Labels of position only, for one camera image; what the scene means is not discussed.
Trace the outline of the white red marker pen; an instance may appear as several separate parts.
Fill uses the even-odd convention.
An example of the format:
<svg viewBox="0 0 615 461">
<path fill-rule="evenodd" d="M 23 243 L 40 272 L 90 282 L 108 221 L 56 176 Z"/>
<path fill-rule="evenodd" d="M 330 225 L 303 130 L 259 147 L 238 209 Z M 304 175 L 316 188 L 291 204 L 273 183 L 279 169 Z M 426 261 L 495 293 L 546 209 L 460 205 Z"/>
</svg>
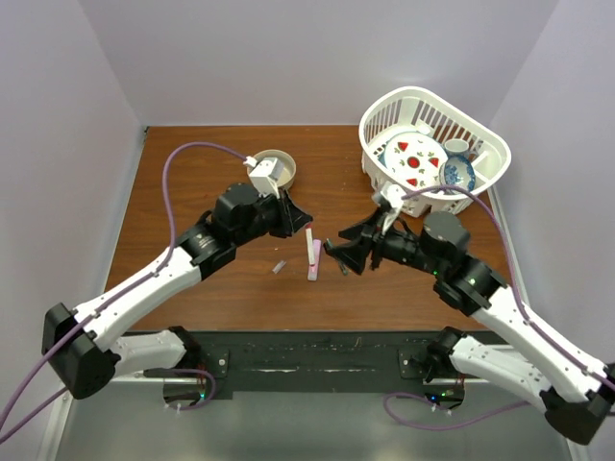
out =
<svg viewBox="0 0 615 461">
<path fill-rule="evenodd" d="M 305 228 L 305 236 L 306 236 L 306 242 L 307 242 L 308 265 L 309 266 L 314 266 L 315 265 L 315 251 L 314 251 L 314 247 L 313 247 L 312 229 L 306 229 Z"/>
</svg>

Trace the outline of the pink highlighter pen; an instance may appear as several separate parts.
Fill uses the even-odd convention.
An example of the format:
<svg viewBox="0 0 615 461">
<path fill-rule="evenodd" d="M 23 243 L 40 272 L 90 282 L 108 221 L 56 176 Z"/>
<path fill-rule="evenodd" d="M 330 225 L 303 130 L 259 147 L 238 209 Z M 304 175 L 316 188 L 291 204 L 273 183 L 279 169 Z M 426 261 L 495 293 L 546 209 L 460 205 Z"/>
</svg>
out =
<svg viewBox="0 0 615 461">
<path fill-rule="evenodd" d="M 322 241 L 320 239 L 314 239 L 312 242 L 314 259 L 313 259 L 313 263 L 308 266 L 308 271 L 307 271 L 308 281 L 317 281 L 318 279 L 321 248 L 322 248 Z"/>
</svg>

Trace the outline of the green pen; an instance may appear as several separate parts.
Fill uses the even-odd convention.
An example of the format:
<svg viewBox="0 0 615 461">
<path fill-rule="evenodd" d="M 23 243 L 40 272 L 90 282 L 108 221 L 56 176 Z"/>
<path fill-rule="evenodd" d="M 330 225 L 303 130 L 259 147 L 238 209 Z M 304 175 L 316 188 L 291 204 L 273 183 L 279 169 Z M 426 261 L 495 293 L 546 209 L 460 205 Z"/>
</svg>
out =
<svg viewBox="0 0 615 461">
<path fill-rule="evenodd" d="M 348 269 L 346 268 L 346 266 L 345 266 L 343 263 L 338 262 L 338 266 L 339 266 L 339 268 L 340 268 L 341 273 L 342 273 L 344 276 L 348 276 L 348 275 L 349 275 L 349 271 L 348 271 Z"/>
</svg>

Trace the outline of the clear pen cap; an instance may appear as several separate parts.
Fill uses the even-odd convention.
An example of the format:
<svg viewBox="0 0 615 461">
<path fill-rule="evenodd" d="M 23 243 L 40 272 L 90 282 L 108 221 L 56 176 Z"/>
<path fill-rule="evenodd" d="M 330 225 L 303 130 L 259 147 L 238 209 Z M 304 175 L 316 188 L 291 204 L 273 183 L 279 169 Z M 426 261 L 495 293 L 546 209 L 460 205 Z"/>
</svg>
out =
<svg viewBox="0 0 615 461">
<path fill-rule="evenodd" d="M 274 268 L 272 269 L 272 272 L 274 274 L 278 274 L 280 272 L 280 270 L 286 265 L 286 261 L 285 260 L 281 260 L 279 263 L 277 263 Z"/>
</svg>

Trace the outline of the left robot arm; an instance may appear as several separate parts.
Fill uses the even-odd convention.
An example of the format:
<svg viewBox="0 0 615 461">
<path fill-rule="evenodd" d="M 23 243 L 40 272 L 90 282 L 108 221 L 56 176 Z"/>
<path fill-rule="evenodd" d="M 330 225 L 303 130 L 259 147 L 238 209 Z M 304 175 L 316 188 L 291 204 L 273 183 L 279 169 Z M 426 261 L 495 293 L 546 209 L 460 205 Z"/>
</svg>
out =
<svg viewBox="0 0 615 461">
<path fill-rule="evenodd" d="M 49 309 L 42 352 L 77 400 L 91 397 L 114 377 L 150 369 L 192 375 L 203 363 L 196 340 L 182 327 L 126 337 L 138 320 L 174 295 L 234 261 L 237 249 L 269 234 L 291 237 L 313 220 L 285 190 L 261 195 L 236 183 L 218 197 L 170 247 L 145 268 L 100 298 L 68 309 Z"/>
</svg>

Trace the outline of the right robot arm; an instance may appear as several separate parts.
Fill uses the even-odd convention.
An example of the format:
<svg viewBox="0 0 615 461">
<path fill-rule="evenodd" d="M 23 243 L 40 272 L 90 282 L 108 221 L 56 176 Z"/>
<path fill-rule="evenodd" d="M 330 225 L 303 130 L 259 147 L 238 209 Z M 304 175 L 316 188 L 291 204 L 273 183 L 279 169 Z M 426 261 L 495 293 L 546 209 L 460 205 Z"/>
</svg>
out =
<svg viewBox="0 0 615 461">
<path fill-rule="evenodd" d="M 455 328 L 445 328 L 428 347 L 437 376 L 454 372 L 485 379 L 542 413 L 560 435 L 588 445 L 614 405 L 614 367 L 584 352 L 519 299 L 514 287 L 468 251 L 470 233 L 448 212 L 423 221 L 420 234 L 397 230 L 376 211 L 340 232 L 341 245 L 325 252 L 360 275 L 384 259 L 429 273 L 434 292 L 513 347 L 507 356 Z"/>
</svg>

